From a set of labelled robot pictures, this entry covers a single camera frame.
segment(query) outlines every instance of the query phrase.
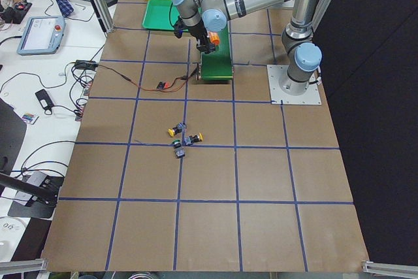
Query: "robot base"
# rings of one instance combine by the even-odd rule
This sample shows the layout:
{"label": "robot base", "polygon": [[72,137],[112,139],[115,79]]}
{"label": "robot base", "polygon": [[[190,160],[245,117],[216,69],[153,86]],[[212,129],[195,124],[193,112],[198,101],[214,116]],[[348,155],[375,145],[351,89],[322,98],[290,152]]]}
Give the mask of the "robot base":
{"label": "robot base", "polygon": [[306,92],[299,96],[289,95],[279,86],[279,79],[287,71],[288,65],[267,65],[268,84],[270,85],[270,98],[272,104],[285,105],[321,105],[317,84],[309,85]]}

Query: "orange object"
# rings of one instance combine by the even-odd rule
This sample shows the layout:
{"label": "orange object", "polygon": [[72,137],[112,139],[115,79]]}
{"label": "orange object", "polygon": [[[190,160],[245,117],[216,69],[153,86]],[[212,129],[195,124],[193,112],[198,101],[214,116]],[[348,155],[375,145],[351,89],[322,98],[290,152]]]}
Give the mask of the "orange object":
{"label": "orange object", "polygon": [[209,39],[212,44],[215,44],[218,46],[221,43],[221,40],[219,39],[219,35],[217,33],[208,31]]}

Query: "device screen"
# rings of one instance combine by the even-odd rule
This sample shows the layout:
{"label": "device screen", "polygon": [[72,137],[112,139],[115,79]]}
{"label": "device screen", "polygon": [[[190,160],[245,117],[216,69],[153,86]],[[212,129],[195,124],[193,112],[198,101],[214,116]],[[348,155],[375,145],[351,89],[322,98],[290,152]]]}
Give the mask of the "device screen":
{"label": "device screen", "polygon": [[48,49],[56,18],[33,19],[26,33],[26,38],[22,46],[23,50],[43,50]]}

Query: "white table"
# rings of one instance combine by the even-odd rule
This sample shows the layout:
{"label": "white table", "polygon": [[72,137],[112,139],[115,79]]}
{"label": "white table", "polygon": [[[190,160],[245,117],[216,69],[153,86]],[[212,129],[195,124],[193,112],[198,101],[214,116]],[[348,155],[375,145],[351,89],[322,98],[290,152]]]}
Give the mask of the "white table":
{"label": "white table", "polygon": [[[48,9],[50,15],[60,15],[55,0],[54,5]],[[45,16],[45,9],[51,4],[50,0],[29,0],[33,5],[27,16],[20,25],[12,25],[6,31],[0,31],[0,41],[16,35],[22,35],[24,27],[31,16]],[[88,20],[93,14],[92,6],[87,1],[70,0],[74,7],[74,14],[71,18]],[[109,10],[113,16],[116,6],[112,6]],[[3,69],[0,71],[0,85],[6,80],[20,72],[36,73],[42,78],[42,82],[46,86],[55,86],[64,82],[64,68],[66,64],[76,59],[90,60],[104,45],[106,40],[97,18],[93,18],[89,22],[81,22],[74,20],[66,20],[66,28],[61,46],[58,51],[52,55],[41,56],[20,56],[16,53],[19,39],[9,40],[1,45],[0,63]],[[94,58],[99,61],[101,52]],[[59,88],[48,90],[52,101],[57,105],[63,105],[73,108],[74,105],[69,99],[69,90],[74,83],[74,78],[70,72],[71,66],[67,68],[67,83]],[[29,112],[39,116],[34,125],[27,126],[27,132],[16,160],[14,169],[19,170],[24,159],[39,146],[57,140],[75,140],[80,122],[75,121],[75,115],[62,108],[54,109],[52,116],[46,116],[35,97],[35,92],[41,90],[38,79],[34,76],[20,75],[10,81],[3,91],[0,92],[0,98],[15,108],[15,112],[20,116]],[[77,84],[73,89],[73,98],[78,98],[82,93],[82,88]],[[36,162],[52,160],[60,161],[68,164],[73,144],[63,143],[47,146],[34,155],[28,165]],[[57,170],[65,174],[66,168],[61,165],[47,164],[48,169]],[[6,188],[3,196],[13,198],[15,191]],[[8,199],[0,199],[0,217],[7,216],[11,201]],[[16,247],[23,235],[23,223],[28,223],[29,218],[15,220],[19,230],[5,231],[0,230],[0,262],[10,261]]]}

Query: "power adapter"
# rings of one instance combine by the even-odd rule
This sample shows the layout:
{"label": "power adapter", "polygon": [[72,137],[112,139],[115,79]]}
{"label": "power adapter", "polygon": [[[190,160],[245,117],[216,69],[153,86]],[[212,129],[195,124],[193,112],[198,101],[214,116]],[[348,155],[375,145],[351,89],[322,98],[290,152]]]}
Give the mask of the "power adapter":
{"label": "power adapter", "polygon": [[74,63],[75,69],[82,69],[82,70],[91,70],[94,71],[99,64],[96,61],[88,61],[88,60],[76,60]]}

